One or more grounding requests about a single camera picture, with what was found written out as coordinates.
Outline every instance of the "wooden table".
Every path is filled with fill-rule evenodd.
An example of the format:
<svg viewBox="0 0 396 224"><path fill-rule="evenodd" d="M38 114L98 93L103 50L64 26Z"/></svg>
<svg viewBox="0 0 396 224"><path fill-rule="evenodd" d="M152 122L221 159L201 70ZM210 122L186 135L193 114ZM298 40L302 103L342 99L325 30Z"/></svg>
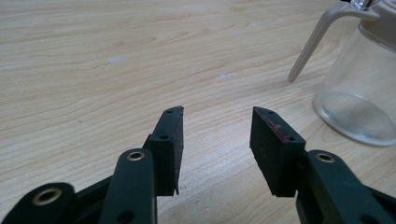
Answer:
<svg viewBox="0 0 396 224"><path fill-rule="evenodd" d="M396 147L335 132L311 102L356 27L337 21L297 79L287 75L334 1L1 1L0 218L28 191L76 191L111 175L162 111L185 107L180 195L160 223L299 223L271 195L249 149L254 105L342 157L396 197Z"/></svg>

